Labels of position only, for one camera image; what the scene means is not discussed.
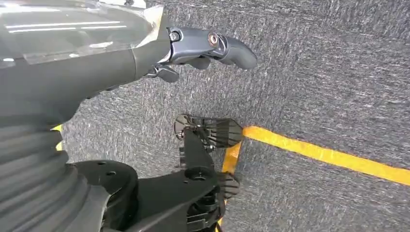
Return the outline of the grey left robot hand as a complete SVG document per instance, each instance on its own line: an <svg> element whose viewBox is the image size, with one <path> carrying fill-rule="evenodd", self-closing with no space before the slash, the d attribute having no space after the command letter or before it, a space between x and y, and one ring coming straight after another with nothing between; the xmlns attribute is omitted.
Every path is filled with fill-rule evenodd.
<svg viewBox="0 0 410 232"><path fill-rule="evenodd" d="M164 7L100 0L0 3L0 124L53 127L81 102L142 77L178 79L171 64L214 59L248 70L255 54L209 30L172 27Z"/></svg>

